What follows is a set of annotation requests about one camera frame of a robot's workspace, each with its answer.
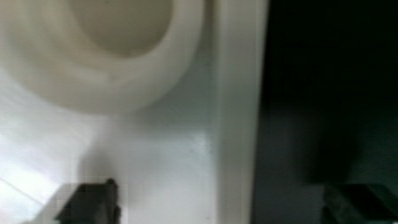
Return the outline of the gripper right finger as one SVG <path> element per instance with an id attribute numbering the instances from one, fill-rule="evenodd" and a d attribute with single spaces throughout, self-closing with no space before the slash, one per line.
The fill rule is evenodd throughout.
<path id="1" fill-rule="evenodd" d="M 398 196 L 381 184 L 335 184 L 324 188 L 331 224 L 398 224 Z"/>

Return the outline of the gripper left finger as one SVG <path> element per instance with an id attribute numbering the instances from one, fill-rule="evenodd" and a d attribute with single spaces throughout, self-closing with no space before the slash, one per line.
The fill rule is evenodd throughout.
<path id="1" fill-rule="evenodd" d="M 121 224 L 120 185 L 114 179 L 79 185 L 56 220 L 59 224 Z"/>

